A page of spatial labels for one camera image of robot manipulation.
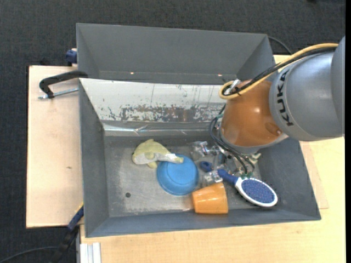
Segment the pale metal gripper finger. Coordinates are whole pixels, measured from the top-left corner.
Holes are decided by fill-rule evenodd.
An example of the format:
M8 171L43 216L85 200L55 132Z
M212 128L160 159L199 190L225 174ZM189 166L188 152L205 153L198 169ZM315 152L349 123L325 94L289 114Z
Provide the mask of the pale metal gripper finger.
M219 152L217 146L208 146L207 141L195 141L191 144L191 156L192 158L209 157L210 155L216 155Z
M219 176L217 171L211 171L203 176L204 183L220 183L223 179Z

